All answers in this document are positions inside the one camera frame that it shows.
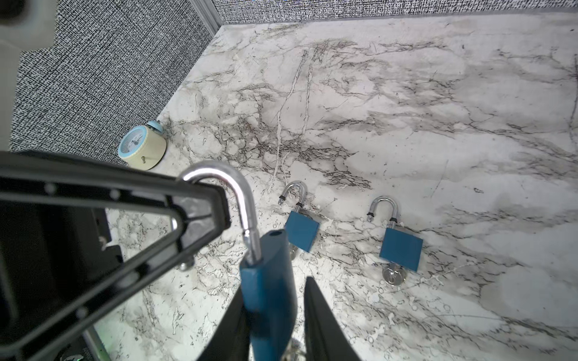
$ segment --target alarm clock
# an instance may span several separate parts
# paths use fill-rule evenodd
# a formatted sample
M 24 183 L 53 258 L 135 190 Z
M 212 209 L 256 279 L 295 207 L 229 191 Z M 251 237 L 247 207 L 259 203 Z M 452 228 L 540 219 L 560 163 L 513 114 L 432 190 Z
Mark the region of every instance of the alarm clock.
M 118 157 L 131 168 L 151 169 L 165 154 L 166 140 L 161 136 L 163 131 L 162 125 L 154 120 L 132 128 L 118 145 Z

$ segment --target padlock shackle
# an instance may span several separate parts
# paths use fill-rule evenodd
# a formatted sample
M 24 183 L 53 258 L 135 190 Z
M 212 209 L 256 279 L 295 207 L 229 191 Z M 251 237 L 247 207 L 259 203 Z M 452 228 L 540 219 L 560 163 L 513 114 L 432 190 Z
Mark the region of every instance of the padlock shackle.
M 261 258 L 261 242 L 257 230 L 257 213 L 255 212 L 255 200 L 249 182 L 241 172 L 229 164 L 217 161 L 202 161 L 191 165 L 180 173 L 179 178 L 184 181 L 196 183 L 201 179 L 216 178 L 229 185 L 237 198 L 239 206 L 239 218 L 243 228 L 243 242 L 249 249 L 246 260 L 250 265 L 258 263 Z
M 379 202 L 381 202 L 382 200 L 389 202 L 391 204 L 391 206 L 393 207 L 393 211 L 391 212 L 391 218 L 387 222 L 387 227 L 393 228 L 395 226 L 395 224 L 397 223 L 397 219 L 399 217 L 398 205 L 397 205 L 397 202 L 392 197 L 389 197 L 389 196 L 379 196 L 376 199 L 374 199 L 373 202 L 371 202 L 371 205 L 369 206 L 369 212 L 367 213 L 367 220 L 369 222 L 373 221 L 373 217 L 375 216 L 375 210 L 377 208 L 377 204 Z
M 295 209 L 293 209 L 295 212 L 299 213 L 299 211 L 303 207 L 303 202 L 305 202 L 305 197 L 307 196 L 307 186 L 302 181 L 293 181 L 285 186 L 285 189 L 283 189 L 283 193 L 281 193 L 281 195 L 279 196 L 279 206 L 283 204 L 285 198 L 287 197 L 287 194 L 289 194 L 289 190 L 293 187 L 299 188 L 299 201 L 295 205 Z

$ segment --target padlock body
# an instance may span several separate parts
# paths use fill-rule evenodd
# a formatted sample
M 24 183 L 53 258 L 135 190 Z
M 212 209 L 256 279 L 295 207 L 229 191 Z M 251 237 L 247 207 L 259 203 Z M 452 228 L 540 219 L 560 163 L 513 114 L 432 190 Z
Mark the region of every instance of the padlock body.
M 255 361 L 279 360 L 291 339 L 297 317 L 297 293 L 289 258 L 287 232 L 261 237 L 263 259 L 239 266 L 243 302 L 249 315 Z
M 285 223 L 285 230 L 291 244 L 309 252 L 319 230 L 319 223 L 306 215 L 291 211 Z
M 394 228 L 386 228 L 379 257 L 417 271 L 424 240 Z

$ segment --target open padlock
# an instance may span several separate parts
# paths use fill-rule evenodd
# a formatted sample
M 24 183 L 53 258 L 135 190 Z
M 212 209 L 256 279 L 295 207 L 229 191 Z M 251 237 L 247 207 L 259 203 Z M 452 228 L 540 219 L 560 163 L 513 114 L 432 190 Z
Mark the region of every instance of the open padlock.
M 307 186 L 302 181 L 293 181 L 285 186 L 283 193 L 279 196 L 279 205 L 283 204 L 292 187 L 297 187 L 299 189 L 299 201 L 289 214 L 289 218 L 285 223 L 285 231 L 287 232 L 289 243 L 291 243 L 291 259 L 294 259 L 297 254 L 297 247 L 301 248 L 305 252 L 311 250 L 313 240 L 319 230 L 319 223 L 306 215 L 299 213 L 301 208 L 303 208 L 303 202 L 307 196 Z
M 388 284 L 399 286 L 405 281 L 407 276 L 404 267 L 417 271 L 417 266 L 420 263 L 421 246 L 424 241 L 421 238 L 395 229 L 399 217 L 398 205 L 391 197 L 379 196 L 371 202 L 367 213 L 369 222 L 373 220 L 377 204 L 382 200 L 389 202 L 393 208 L 391 218 L 387 222 L 386 233 L 383 236 L 381 251 L 379 252 L 380 258 L 390 261 L 389 265 L 383 268 L 383 278 Z
M 279 360 L 291 340 L 297 317 L 297 293 L 287 232 L 273 230 L 259 238 L 251 187 L 232 166 L 203 161 L 189 167 L 180 178 L 192 183 L 217 178 L 233 189 L 239 206 L 243 241 L 248 247 L 239 270 L 253 354 L 256 361 Z

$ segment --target gray metal corner trim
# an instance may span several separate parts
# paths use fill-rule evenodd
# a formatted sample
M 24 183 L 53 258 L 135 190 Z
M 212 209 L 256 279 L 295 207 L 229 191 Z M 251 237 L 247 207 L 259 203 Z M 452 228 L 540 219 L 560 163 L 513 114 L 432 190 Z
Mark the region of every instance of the gray metal corner trim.
M 223 25 L 221 17 L 211 0 L 191 0 L 192 7 L 195 9 L 201 21 L 210 32 L 215 36 L 219 28 Z

